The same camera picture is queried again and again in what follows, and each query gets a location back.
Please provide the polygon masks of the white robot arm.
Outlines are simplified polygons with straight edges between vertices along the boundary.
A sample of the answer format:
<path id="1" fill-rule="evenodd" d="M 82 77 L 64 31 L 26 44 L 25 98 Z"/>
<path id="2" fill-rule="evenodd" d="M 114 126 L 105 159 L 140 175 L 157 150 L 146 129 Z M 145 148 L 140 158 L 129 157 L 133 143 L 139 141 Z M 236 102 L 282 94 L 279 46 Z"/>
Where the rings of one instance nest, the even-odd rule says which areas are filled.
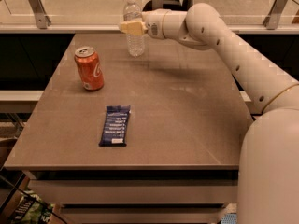
<path id="1" fill-rule="evenodd" d="M 120 23 L 130 35 L 147 34 L 214 49 L 261 116 L 242 144 L 238 224 L 299 224 L 299 82 L 263 56 L 205 3 L 186 11 L 156 9 Z"/>

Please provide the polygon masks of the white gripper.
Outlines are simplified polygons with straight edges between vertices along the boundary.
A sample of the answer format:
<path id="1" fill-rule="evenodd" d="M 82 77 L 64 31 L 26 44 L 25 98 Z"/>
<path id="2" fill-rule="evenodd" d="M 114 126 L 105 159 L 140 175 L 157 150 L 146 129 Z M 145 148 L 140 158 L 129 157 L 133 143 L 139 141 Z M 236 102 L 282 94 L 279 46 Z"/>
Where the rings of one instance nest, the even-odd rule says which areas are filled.
<path id="1" fill-rule="evenodd" d="M 145 33 L 152 38 L 167 39 L 168 9 L 156 9 L 142 13 L 141 20 L 123 21 L 120 23 L 120 31 L 128 35 L 142 36 Z"/>

